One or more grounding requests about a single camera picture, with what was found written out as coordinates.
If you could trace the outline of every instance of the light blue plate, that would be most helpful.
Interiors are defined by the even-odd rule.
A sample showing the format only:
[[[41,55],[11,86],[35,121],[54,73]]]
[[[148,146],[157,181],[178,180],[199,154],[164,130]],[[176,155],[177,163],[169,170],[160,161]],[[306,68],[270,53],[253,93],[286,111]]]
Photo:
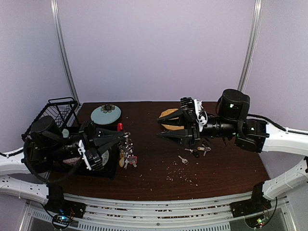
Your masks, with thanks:
[[[96,108],[91,114],[91,120],[96,124],[106,125],[115,122],[121,116],[121,110],[115,105],[105,104]]]

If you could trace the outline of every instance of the dish rack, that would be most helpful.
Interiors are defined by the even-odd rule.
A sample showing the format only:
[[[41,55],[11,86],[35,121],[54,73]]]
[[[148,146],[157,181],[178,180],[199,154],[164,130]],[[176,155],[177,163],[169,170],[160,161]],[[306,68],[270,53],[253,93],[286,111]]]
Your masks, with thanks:
[[[68,122],[73,122],[74,120],[80,127],[80,122],[78,121],[77,115],[75,113],[77,107],[78,102],[72,97],[48,100],[48,103],[34,119],[27,131],[21,135],[22,140],[26,140],[27,135],[30,133],[32,124],[47,115],[53,117],[54,121],[56,122],[57,126],[60,128],[61,131],[64,128],[68,127]]]

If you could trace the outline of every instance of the dark brown tabletop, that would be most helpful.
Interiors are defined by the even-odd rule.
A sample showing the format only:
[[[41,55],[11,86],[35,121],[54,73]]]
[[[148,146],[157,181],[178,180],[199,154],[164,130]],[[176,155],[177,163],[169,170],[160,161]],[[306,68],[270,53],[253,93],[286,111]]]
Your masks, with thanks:
[[[79,120],[89,121],[92,111],[104,103],[84,103]],[[163,131],[156,119],[161,112],[179,108],[179,102],[112,103],[122,110],[118,122],[131,133],[138,166],[117,167],[114,180],[72,176],[61,183],[65,193],[120,200],[183,200],[208,198],[251,191],[253,186],[269,177],[257,153],[235,147],[228,141],[213,139],[212,150],[195,158],[184,148],[158,138]],[[214,113],[216,103],[203,103]],[[184,165],[178,155],[189,161]],[[51,173],[51,179],[60,177]]]

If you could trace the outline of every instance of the metal pole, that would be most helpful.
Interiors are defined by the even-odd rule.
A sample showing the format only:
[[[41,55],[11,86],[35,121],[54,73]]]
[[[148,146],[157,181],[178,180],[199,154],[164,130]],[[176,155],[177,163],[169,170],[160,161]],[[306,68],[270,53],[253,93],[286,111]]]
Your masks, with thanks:
[[[57,31],[62,62],[63,62],[66,78],[67,78],[67,81],[68,81],[68,85],[69,85],[69,88],[71,90],[72,96],[78,102],[78,105],[80,105],[79,98],[78,98],[77,91],[76,91],[76,87],[74,85],[74,81],[73,81],[73,78],[72,78],[72,73],[71,73],[71,70],[70,70],[70,67],[69,67],[65,46],[64,46],[64,39],[63,39],[62,28],[61,28],[61,23],[60,23],[60,16],[59,16],[58,1],[57,0],[51,0],[51,11],[52,11],[52,16],[53,16],[53,20],[54,20],[54,25],[55,25],[56,31]]]
[[[254,16],[253,16],[252,24],[251,24],[251,31],[250,31],[246,58],[245,58],[239,86],[237,88],[237,90],[240,90],[240,91],[245,90],[245,86],[248,81],[248,72],[249,72],[249,67],[251,64],[251,58],[252,58],[252,54],[254,52],[256,43],[257,43],[257,35],[259,31],[262,5],[263,5],[262,0],[255,1],[255,10],[254,10]]]

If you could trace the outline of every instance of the white wall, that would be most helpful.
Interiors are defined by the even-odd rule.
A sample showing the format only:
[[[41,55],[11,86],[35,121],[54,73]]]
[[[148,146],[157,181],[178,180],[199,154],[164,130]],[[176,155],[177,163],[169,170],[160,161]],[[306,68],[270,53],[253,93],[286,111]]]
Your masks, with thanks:
[[[49,0],[0,1],[0,152],[23,145],[47,100],[70,96]],[[1,230],[17,230],[24,200],[0,196]]]
[[[254,0],[59,1],[82,102],[216,101],[237,88]]]
[[[245,93],[251,112],[290,128],[308,130],[308,1],[264,1],[262,24]],[[302,156],[262,153],[274,178]],[[308,185],[290,191],[300,231],[308,230]]]

